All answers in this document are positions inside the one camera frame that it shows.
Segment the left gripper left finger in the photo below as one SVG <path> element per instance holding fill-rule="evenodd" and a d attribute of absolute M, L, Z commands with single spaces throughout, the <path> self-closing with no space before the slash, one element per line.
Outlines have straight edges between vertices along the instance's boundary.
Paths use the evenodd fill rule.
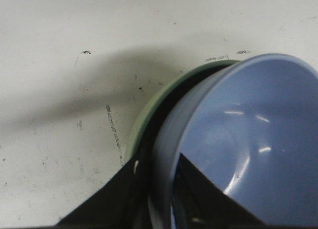
<path fill-rule="evenodd" d="M 57 224 L 58 229 L 149 228 L 149 154 L 135 154 L 100 190 Z"/>

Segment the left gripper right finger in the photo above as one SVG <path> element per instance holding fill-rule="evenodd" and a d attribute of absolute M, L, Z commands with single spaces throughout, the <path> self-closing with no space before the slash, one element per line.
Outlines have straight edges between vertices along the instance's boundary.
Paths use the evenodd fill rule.
<path fill-rule="evenodd" d="M 183 154 L 174 179 L 172 208 L 177 229 L 263 229 L 266 224 L 226 196 Z"/>

